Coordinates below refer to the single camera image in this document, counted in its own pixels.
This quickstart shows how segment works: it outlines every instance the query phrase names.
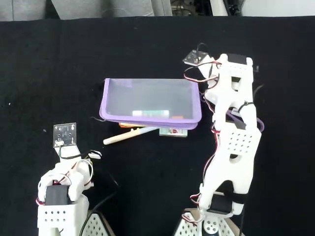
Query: pen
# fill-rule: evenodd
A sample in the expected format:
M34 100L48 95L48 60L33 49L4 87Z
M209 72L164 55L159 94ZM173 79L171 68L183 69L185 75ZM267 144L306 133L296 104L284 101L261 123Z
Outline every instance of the pen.
M135 137L135 136L140 135L140 134L148 133L148 132L156 130L156 129L158 129L158 127L144 127L141 129L131 130L127 133L116 135L116 136L113 136L113 137L108 138L108 139L104 139L103 143L104 143L104 145L112 144L115 142L119 142L121 140Z

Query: translucent container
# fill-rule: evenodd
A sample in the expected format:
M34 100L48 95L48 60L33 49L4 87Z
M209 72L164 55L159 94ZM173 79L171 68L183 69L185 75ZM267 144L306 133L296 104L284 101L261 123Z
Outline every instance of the translucent container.
M109 121L194 129L198 84L183 79L106 79L99 115Z

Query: black cloth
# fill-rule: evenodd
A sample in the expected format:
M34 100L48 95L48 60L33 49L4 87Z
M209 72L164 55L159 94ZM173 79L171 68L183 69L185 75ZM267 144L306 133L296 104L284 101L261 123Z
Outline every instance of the black cloth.
M193 206L189 195L198 192L214 151L205 104L202 121L183 139L155 131L104 147L104 138L122 130L90 117L98 116L105 77L181 78L187 67L182 59L204 42L216 58L253 58L259 65L253 86L264 84L255 103L266 129L244 233L311 235L314 25L314 17L0 23L0 234L37 234L37 184L58 162L53 124L77 122L79 149L101 150L95 168L109 170L121 186L100 209L116 235L171 235L184 208ZM86 192L92 207L114 189L103 179Z

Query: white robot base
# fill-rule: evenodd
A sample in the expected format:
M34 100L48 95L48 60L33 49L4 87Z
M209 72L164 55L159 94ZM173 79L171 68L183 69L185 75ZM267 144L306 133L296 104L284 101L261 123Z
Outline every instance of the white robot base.
M184 210L184 215L194 221L199 218L199 211L196 208L188 208ZM208 216L198 223L181 219L173 236L238 236L239 231L229 218Z

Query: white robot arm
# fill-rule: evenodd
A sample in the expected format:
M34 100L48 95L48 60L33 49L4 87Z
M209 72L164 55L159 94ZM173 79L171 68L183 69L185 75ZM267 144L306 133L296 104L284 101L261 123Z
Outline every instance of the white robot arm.
M191 199L198 198L194 202L198 206L199 219L192 220L186 213L183 219L198 224L198 235L203 232L225 235L220 231L222 223L219 224L219 219L242 213L261 137L252 96L252 59L222 54L214 60L207 53L193 50L184 62L192 65L191 68L197 67L205 78L198 81L184 74L186 79L208 83L203 98L213 112L216 151L205 165L200 192L191 196ZM232 182L233 190L218 191L226 180Z
M80 153L75 123L54 126L54 149L60 162L38 183L38 235L78 236L89 207L82 192L93 186L90 158L100 159L101 153L93 150Z

